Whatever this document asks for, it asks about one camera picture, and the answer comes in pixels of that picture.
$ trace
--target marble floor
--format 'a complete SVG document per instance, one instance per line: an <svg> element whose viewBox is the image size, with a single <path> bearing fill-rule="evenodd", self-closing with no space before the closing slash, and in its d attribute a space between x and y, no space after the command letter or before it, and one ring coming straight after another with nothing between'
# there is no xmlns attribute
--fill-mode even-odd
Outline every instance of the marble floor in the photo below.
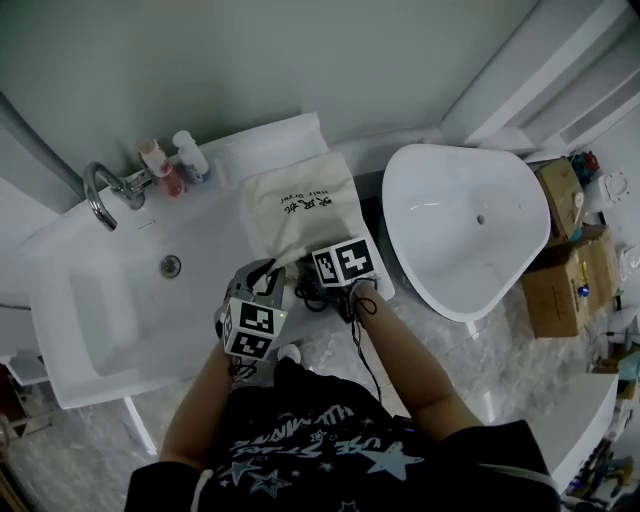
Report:
<svg viewBox="0 0 640 512"><path fill-rule="evenodd" d="M606 353L608 311L601 311L579 336L534 339L526 300L516 284L491 313L477 322L456 323L435 313L415 294L398 270L388 238L374 238L396 286L390 301L397 315L445 367L456 389L486 424L535 420L567 391L571 376ZM366 334L362 348L392 414L406 415ZM302 340L303 362L319 374L361 383L375 394L358 358L350 327L333 325ZM254 382L268 384L264 365ZM181 382L133 397L151 441L160 446L174 411L190 386ZM51 404L35 404L46 410ZM131 472L153 462L123 400L69 411L53 410L52 425L9 446L7 460L36 510L122 510Z"/></svg>

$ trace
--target red object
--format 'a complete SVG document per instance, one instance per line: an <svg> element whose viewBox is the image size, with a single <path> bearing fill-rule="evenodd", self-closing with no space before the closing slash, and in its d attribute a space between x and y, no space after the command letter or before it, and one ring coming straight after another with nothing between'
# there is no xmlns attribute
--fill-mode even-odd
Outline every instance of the red object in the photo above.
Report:
<svg viewBox="0 0 640 512"><path fill-rule="evenodd" d="M596 172L600 169L598 159L591 151L584 154L584 163L590 172Z"/></svg>

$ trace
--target chrome faucet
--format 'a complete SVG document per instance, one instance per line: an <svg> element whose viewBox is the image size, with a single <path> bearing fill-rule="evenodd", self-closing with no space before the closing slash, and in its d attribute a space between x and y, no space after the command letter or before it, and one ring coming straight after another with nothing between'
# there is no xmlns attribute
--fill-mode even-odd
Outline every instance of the chrome faucet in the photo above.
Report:
<svg viewBox="0 0 640 512"><path fill-rule="evenodd" d="M111 187L111 192L127 203L132 210L138 210L144 204L144 191L140 186L132 188L124 178L117 178L100 162L91 162L87 165L84 170L84 191L87 194L87 201L98 220L109 231L113 231L118 223L107 211L102 199L100 199L98 187L96 186L96 176L100 176Z"/></svg>

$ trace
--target cardboard box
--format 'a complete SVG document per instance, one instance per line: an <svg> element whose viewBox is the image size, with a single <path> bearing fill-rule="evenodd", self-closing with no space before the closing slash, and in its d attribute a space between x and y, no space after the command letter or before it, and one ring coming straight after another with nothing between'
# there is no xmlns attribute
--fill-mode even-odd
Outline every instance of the cardboard box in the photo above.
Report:
<svg viewBox="0 0 640 512"><path fill-rule="evenodd" d="M580 226L586 208L578 208L574 198L582 192L571 163L560 158L536 171L551 213L551 234L547 247L567 243Z"/></svg>
<svg viewBox="0 0 640 512"><path fill-rule="evenodd" d="M522 276L531 326L536 338L576 336L615 297L620 274L607 226L583 226L575 244L542 251ZM581 297L583 269L589 296Z"/></svg>

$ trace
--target toiletry bottle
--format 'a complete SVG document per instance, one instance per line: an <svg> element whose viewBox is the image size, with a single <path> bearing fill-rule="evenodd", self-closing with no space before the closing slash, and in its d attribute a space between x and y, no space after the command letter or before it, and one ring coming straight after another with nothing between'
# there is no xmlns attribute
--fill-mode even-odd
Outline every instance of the toiletry bottle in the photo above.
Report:
<svg viewBox="0 0 640 512"><path fill-rule="evenodd" d="M156 139L143 139L138 143L138 151L151 173L171 197L180 197L185 190L184 183Z"/></svg>
<svg viewBox="0 0 640 512"><path fill-rule="evenodd" d="M191 181L203 183L210 178L209 164L187 130L176 132L173 136L173 145L178 148L178 156Z"/></svg>

